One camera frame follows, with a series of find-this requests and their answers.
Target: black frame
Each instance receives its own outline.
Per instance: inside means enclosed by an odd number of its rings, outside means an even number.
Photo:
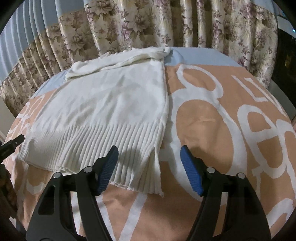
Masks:
[[[0,9],[0,34],[9,21],[12,14],[24,0],[10,0],[8,3],[2,3]],[[296,5],[291,0],[274,0],[289,19],[293,28],[296,29]],[[3,218],[0,210],[0,237],[1,240],[25,241],[25,238],[14,228],[10,221]],[[296,237],[296,209],[294,209],[288,221],[277,233],[272,241],[294,240]]]

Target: floral curtain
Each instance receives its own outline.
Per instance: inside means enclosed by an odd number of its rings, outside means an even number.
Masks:
[[[277,23],[251,0],[92,1],[63,14],[29,44],[0,85],[0,95],[17,116],[42,83],[74,62],[148,46],[216,49],[268,87]]]

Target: metal screw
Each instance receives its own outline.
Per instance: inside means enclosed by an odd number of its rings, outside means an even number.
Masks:
[[[208,168],[207,168],[207,172],[208,172],[208,173],[214,173],[214,172],[215,172],[215,168],[213,168],[213,167],[208,167]]]
[[[92,171],[92,167],[86,167],[83,169],[84,172],[88,173]]]
[[[60,173],[60,172],[56,172],[55,174],[54,174],[54,178],[59,178],[60,176],[61,176],[62,174]]]
[[[240,179],[244,179],[246,177],[245,174],[243,174],[242,172],[240,172],[238,175],[237,175]]]

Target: bedsheet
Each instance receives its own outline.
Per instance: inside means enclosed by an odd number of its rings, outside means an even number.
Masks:
[[[109,185],[96,198],[106,227],[113,240],[185,240],[202,200],[180,162],[180,148],[188,145],[206,165],[229,175],[247,175],[274,236],[295,207],[296,134],[289,118],[278,101],[230,58],[214,50],[183,50],[173,49],[165,59],[170,113],[159,157],[164,197]],[[27,132],[64,74],[46,82],[26,104],[6,141]],[[18,160],[18,151],[5,164],[18,195],[17,215],[27,228],[53,173]],[[84,235],[75,193],[71,201],[77,232]],[[221,232],[225,209],[224,195],[215,234]]]

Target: white sweater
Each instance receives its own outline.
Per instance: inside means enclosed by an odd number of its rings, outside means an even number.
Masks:
[[[115,145],[119,162],[110,182],[162,195],[158,153],[168,117],[168,53],[150,47],[74,63],[36,117],[18,158],[77,173]]]

